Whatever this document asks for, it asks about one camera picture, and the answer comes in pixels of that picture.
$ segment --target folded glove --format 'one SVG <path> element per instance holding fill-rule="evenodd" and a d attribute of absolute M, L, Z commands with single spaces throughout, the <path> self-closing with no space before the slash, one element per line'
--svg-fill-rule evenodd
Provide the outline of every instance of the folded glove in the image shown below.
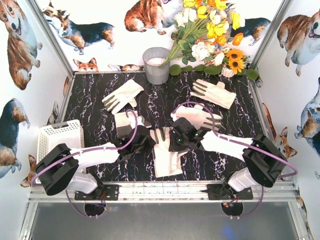
<path fill-rule="evenodd" d="M 134 97 L 143 90 L 144 89 L 142 86 L 130 79 L 117 90 L 106 96 L 102 102 L 104 103 L 106 110 L 108 112 L 111 111 L 111 113 L 114 115 L 128 103 L 130 103 L 132 107 L 136 107 L 137 102 Z"/>
<path fill-rule="evenodd" d="M 150 136 L 156 142 L 153 147 L 154 170 L 157 178 L 182 174 L 181 156 L 185 152 L 170 152 L 170 128 L 150 130 Z"/>
<path fill-rule="evenodd" d="M 214 85 L 198 79 L 193 83 L 192 89 L 195 91 L 190 92 L 192 96 L 217 104 L 225 109 L 229 109 L 236 98 L 235 93 L 225 90 L 223 82 Z"/>
<path fill-rule="evenodd" d="M 242 157 L 242 154 L 244 153 L 244 149 L 246 149 L 246 146 L 231 142 L 229 140 L 235 140 L 238 142 L 242 142 L 245 144 L 251 145 L 253 143 L 253 139 L 250 137 L 242 138 L 242 137 L 236 137 L 236 136 L 229 136 L 225 134 L 219 134 L 221 137 L 225 137 L 228 140 L 222 139 L 214 134 L 213 131 L 207 132 L 203 140 L 201 140 L 201 144 L 204 148 L 204 150 L 208 152 L 218 152 L 221 154 L 226 154 L 231 157 L 235 157 L 237 159 L 240 159 L 241 161 L 245 161 Z"/>
<path fill-rule="evenodd" d="M 195 105 L 194 107 L 180 106 L 176 110 L 175 115 L 177 119 L 187 119 L 196 129 L 201 127 L 212 129 L 213 120 L 211 115 L 206 111 L 202 111 L 202 109 L 203 107 L 200 105 Z M 215 129 L 218 130 L 218 128 L 221 126 L 221 116 L 213 114 L 213 117 Z"/>

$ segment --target white wall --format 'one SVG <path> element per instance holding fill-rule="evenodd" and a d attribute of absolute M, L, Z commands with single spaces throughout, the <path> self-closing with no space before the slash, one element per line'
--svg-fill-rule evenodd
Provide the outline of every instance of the white wall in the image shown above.
<path fill-rule="evenodd" d="M 15 86 L 9 73 L 8 32 L 5 24 L 0 21 L 0 53 L 2 53 L 0 56 L 0 116 L 6 103 L 12 98 L 16 98 L 24 106 L 30 121 L 29 129 L 27 125 L 19 124 L 16 157 L 21 162 L 21 170 L 19 171 L 16 168 L 14 173 L 9 171 L 4 177 L 0 178 L 0 238 L 2 240 L 17 240 L 19 238 L 30 194 L 30 187 L 23 188 L 20 186 L 22 180 L 30 171 L 28 155 L 37 157 L 38 129 L 47 124 L 54 101 L 57 101 L 59 107 L 61 106 L 63 87 L 67 76 L 65 68 L 55 55 L 40 25 L 29 11 L 26 2 L 19 0 L 18 3 L 32 26 L 37 41 L 43 44 L 43 48 L 38 51 L 36 58 L 41 62 L 40 67 L 32 68 L 31 81 L 25 90 L 20 90 Z"/>
<path fill-rule="evenodd" d="M 49 5 L 49 0 L 38 0 L 41 8 L 46 8 Z M 124 25 L 126 13 L 138 0 L 123 0 L 119 1 L 100 1 L 91 0 L 90 4 L 79 4 L 76 0 L 52 0 L 53 7 L 57 10 L 66 10 L 70 13 L 69 19 L 76 24 L 93 24 L 93 23 L 109 23 L 115 26 L 113 49 L 108 49 L 107 42 L 102 40 L 84 48 L 84 55 L 79 55 L 78 51 L 74 51 L 72 46 L 65 44 L 57 35 L 57 32 L 52 28 L 57 41 L 63 49 L 70 65 L 74 71 L 78 68 L 74 64 L 73 59 L 83 63 L 90 61 L 95 57 L 99 71 L 110 71 L 108 64 L 113 65 L 143 65 L 142 55 L 145 50 L 151 47 L 164 47 L 171 49 L 173 41 L 171 33 L 176 29 L 174 26 L 166 28 L 165 35 L 159 35 L 155 29 L 148 29 L 146 32 L 129 32 Z M 234 0 L 237 4 L 237 10 L 246 18 L 267 18 L 270 21 L 274 18 L 282 0 Z M 248 46 L 252 42 L 252 37 L 245 38 L 237 47 L 244 51 L 251 59 L 256 54 L 262 39 L 254 46 Z M 172 61 L 171 64 L 178 63 L 184 66 L 181 59 Z M 192 66 L 197 66 L 202 62 L 190 62 Z"/>
<path fill-rule="evenodd" d="M 311 17 L 319 7 L 318 1 L 295 0 L 283 20 L 299 14 Z M 320 239 L 320 181 L 315 176 L 315 171 L 320 173 L 320 158 L 305 138 L 297 139 L 294 135 L 298 133 L 297 126 L 301 126 L 304 107 L 318 91 L 320 55 L 302 67 L 300 77 L 296 74 L 297 65 L 292 61 L 289 67 L 285 66 L 286 55 L 287 51 L 280 48 L 275 34 L 258 64 L 263 80 L 263 87 L 259 92 L 269 109 L 276 132 L 280 134 L 284 127 L 288 127 L 288 143 L 298 151 L 288 161 L 298 168 L 297 181 L 306 205 L 309 225 L 314 238 Z"/>

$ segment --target marble tabletop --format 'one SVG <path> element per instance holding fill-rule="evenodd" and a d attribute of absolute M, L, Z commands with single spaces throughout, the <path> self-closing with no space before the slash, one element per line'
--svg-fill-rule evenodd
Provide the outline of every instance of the marble tabletop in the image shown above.
<path fill-rule="evenodd" d="M 180 103 L 195 101 L 203 103 L 214 114 L 222 117 L 219 132 L 235 137 L 255 137 L 262 134 L 253 97 L 245 77 L 234 76 L 230 79 L 201 72 L 184 72 L 170 76 L 162 85 L 148 83 L 144 72 L 77 74 L 71 96 L 66 108 L 65 121 L 78 119 L 84 131 L 86 147 L 98 146 L 114 140 L 117 136 L 114 116 L 107 112 L 102 99 L 119 88 L 129 79 L 140 84 L 142 91 L 135 99 L 139 115 L 152 124 L 152 128 L 169 127 L 172 124 L 170 113 Z M 192 82 L 203 79 L 213 84 L 225 83 L 225 89 L 236 93 L 229 110 L 211 102 L 190 96 Z M 123 109 L 130 109 L 129 104 Z M 175 176 L 155 176 L 153 154 L 150 151 L 133 156 L 132 159 L 92 166 L 89 173 L 97 174 L 102 181 L 194 181 L 219 180 L 246 165 L 239 159 L 217 152 L 190 149 L 181 157 L 183 173 Z"/>

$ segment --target vase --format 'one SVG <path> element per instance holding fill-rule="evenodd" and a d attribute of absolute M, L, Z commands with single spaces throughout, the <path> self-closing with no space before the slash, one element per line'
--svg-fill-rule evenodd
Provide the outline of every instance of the vase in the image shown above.
<path fill-rule="evenodd" d="M 151 47 L 143 53 L 142 59 L 144 61 L 146 79 L 149 83 L 154 85 L 161 85 L 168 81 L 170 62 L 166 63 L 165 65 L 159 65 L 152 64 L 149 60 L 167 59 L 169 54 L 170 51 L 164 47 Z"/>
<path fill-rule="evenodd" d="M 222 71 L 221 71 L 222 76 L 226 78 L 231 78 L 235 75 L 235 72 L 229 68 L 226 67 L 226 65 L 222 66 Z"/>

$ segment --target black mounting plate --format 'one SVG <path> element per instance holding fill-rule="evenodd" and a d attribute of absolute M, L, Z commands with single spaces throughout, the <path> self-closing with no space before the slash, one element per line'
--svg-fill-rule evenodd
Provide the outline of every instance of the black mounting plate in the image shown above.
<path fill-rule="evenodd" d="M 102 190 L 103 192 L 105 191 L 106 194 L 104 196 L 105 201 L 117 201 L 119 197 L 119 185 L 117 184 L 104 184 L 104 189 Z M 84 192 L 81 191 L 76 191 L 74 195 L 74 200 L 76 201 L 93 201 L 93 200 L 100 200 L 99 199 L 94 199 L 92 195 L 90 194 L 85 194 Z"/>
<path fill-rule="evenodd" d="M 220 190 L 223 188 L 222 184 L 207 184 L 206 187 L 209 200 L 230 200 L 228 195 L 217 196 L 216 194 L 214 194 L 220 192 Z M 239 196 L 239 200 L 254 199 L 251 187 L 245 188 L 242 191 L 238 192 L 237 196 Z"/>

